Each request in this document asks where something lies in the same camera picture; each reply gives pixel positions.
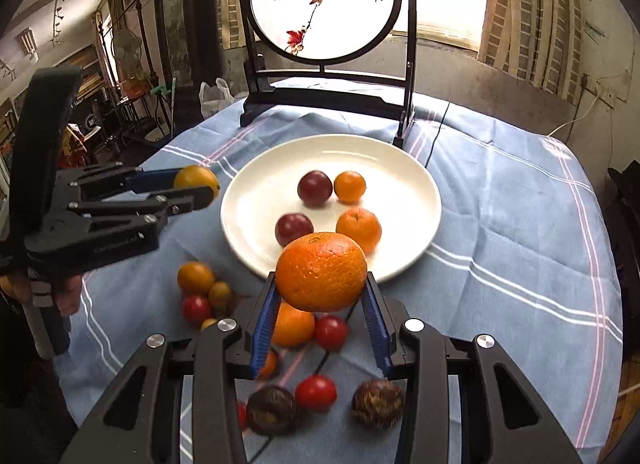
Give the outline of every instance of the plate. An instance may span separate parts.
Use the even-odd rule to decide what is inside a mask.
[[[425,167],[401,149],[358,135],[314,135],[273,147],[244,166],[222,199],[220,219],[236,256],[266,278],[282,251],[274,235],[285,213],[304,213],[316,232],[335,231],[349,206],[335,194],[321,209],[309,209],[298,198],[298,182],[312,170],[331,180],[357,171],[367,182],[360,200],[382,225],[382,238],[367,256],[381,283],[409,267],[433,240],[442,214],[438,188]]]

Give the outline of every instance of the tablecloth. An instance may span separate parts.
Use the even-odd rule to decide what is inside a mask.
[[[286,86],[348,90],[401,102],[396,88],[347,81],[289,79]],[[442,221],[424,255],[382,285],[409,313],[443,334],[498,339],[540,393],[585,463],[606,441],[622,360],[622,310],[609,239],[593,189],[571,151],[534,135],[424,95],[405,150],[424,163],[442,197]],[[147,160],[145,169],[201,163],[224,191],[261,152],[318,133],[355,133],[391,142],[397,123],[359,114],[276,106],[239,128],[241,102],[190,129]],[[257,293],[262,280],[232,254],[220,226],[219,197],[209,208],[171,219],[160,248],[84,276],[71,346],[55,361],[69,410],[80,424],[114,374],[152,333],[197,335],[180,316],[175,275],[187,260],[208,263],[237,291]],[[245,433],[249,460],[275,464],[393,462],[399,426],[370,433],[349,421],[351,395],[380,376],[359,307],[350,336],[322,373],[338,388],[327,414],[310,416],[296,434],[272,441]],[[313,342],[281,350],[274,378],[293,390],[322,360]],[[191,388],[182,399],[180,449],[191,458]],[[450,462],[460,461],[460,403],[450,378]],[[259,386],[238,381],[240,399]]]

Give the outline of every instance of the cherry tomato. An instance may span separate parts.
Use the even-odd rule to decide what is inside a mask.
[[[339,352],[348,333],[347,323],[337,316],[323,316],[316,321],[316,342],[328,352]]]
[[[311,376],[296,387],[296,401],[308,410],[327,410],[338,398],[334,381],[324,376]]]
[[[202,322],[211,317],[209,300],[200,294],[188,296],[182,302],[182,315],[194,327],[200,327]]]
[[[240,430],[246,430],[246,406],[244,402],[238,401],[238,421],[240,423]]]

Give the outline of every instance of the electrical outlet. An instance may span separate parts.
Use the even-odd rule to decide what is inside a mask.
[[[618,92],[610,84],[593,76],[587,76],[585,89],[587,92],[591,92],[591,94],[600,98],[609,108],[614,109],[616,107]]]

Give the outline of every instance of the plastic bag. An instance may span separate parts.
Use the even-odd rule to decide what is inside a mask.
[[[211,117],[213,114],[224,110],[233,103],[229,86],[222,78],[216,79],[215,86],[209,86],[206,82],[200,85],[200,113],[203,119]]]

